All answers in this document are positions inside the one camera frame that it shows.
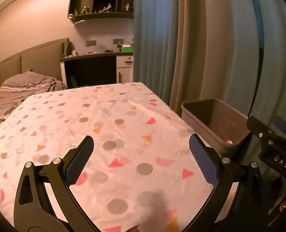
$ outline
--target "gray plastic bin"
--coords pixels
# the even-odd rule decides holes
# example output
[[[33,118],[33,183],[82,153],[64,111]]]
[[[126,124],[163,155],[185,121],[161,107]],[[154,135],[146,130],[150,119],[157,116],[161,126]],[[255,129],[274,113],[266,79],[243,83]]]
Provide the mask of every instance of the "gray plastic bin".
[[[221,157],[231,158],[250,133],[247,117],[219,99],[183,102],[182,110],[182,119]]]

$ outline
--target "bed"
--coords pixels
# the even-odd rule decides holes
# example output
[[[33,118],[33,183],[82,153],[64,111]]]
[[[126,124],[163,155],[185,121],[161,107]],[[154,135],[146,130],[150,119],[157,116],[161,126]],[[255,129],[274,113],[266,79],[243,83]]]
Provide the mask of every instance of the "bed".
[[[29,95],[65,89],[58,83],[62,80],[59,60],[68,53],[68,44],[68,38],[50,41],[0,62],[0,117]],[[29,70],[36,74],[26,74]]]
[[[105,232],[138,224],[141,232],[182,231],[213,188],[189,150],[193,133],[142,83],[33,95],[0,126],[0,211],[13,224],[26,162],[48,164],[90,135],[94,152],[70,190],[95,225]]]

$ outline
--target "white patterned bed sheet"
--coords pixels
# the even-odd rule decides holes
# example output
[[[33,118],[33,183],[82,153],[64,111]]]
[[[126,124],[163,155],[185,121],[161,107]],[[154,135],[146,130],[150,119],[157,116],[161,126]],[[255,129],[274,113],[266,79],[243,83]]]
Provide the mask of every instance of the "white patterned bed sheet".
[[[31,96],[0,127],[0,211],[13,224],[26,162],[48,164],[90,135],[94,152],[70,189],[95,225],[105,232],[138,224],[141,232],[182,231],[213,188],[189,150],[193,133],[142,83]]]

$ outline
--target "headboard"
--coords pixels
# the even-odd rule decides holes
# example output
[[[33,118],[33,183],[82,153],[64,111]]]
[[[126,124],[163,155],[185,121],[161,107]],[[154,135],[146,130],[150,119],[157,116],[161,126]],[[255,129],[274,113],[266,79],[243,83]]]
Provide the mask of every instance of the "headboard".
[[[8,78],[32,69],[62,80],[60,59],[68,54],[69,38],[62,38],[26,49],[0,62],[0,86]]]

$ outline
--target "wall shelf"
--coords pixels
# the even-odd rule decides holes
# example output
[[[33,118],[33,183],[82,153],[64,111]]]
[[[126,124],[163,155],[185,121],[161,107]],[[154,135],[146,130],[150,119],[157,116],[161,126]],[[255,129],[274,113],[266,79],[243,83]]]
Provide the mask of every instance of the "wall shelf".
[[[111,8],[108,12],[100,12],[109,4]],[[89,7],[86,14],[82,13],[85,5]],[[70,0],[68,18],[72,22],[98,18],[133,18],[133,0]]]

